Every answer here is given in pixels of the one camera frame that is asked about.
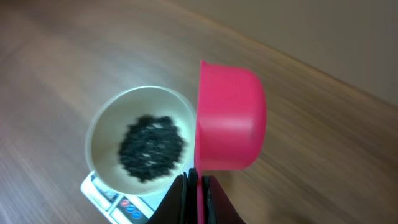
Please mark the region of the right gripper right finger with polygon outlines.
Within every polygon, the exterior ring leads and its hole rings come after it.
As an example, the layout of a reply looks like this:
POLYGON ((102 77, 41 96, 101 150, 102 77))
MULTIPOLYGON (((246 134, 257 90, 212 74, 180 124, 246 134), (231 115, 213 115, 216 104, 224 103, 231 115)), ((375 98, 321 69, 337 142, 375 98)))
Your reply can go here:
POLYGON ((203 176, 205 224, 245 224, 215 176, 203 176))

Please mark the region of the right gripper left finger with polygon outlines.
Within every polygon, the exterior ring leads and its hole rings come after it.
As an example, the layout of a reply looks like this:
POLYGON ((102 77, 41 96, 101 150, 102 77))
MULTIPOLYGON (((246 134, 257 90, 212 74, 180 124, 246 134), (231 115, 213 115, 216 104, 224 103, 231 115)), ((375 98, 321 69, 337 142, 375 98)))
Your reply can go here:
POLYGON ((197 224, 196 172, 178 175, 146 224, 197 224))

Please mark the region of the black beans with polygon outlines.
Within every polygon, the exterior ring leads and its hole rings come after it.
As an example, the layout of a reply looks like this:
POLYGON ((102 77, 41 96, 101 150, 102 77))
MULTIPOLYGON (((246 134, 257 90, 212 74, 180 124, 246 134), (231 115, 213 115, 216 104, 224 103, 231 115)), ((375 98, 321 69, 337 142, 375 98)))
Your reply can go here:
POLYGON ((170 175, 180 162, 185 141, 169 116, 144 115, 128 131, 119 148, 119 162, 132 177, 145 183, 170 175))

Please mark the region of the pink measuring scoop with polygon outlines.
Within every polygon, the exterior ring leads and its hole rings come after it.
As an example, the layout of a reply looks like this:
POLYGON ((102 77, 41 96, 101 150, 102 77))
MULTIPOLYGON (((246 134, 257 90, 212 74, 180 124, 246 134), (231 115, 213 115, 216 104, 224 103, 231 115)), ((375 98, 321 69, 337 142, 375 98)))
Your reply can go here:
POLYGON ((194 157, 198 223, 205 222, 202 173, 249 167, 261 152, 266 121, 266 96, 255 73, 200 62, 194 157))

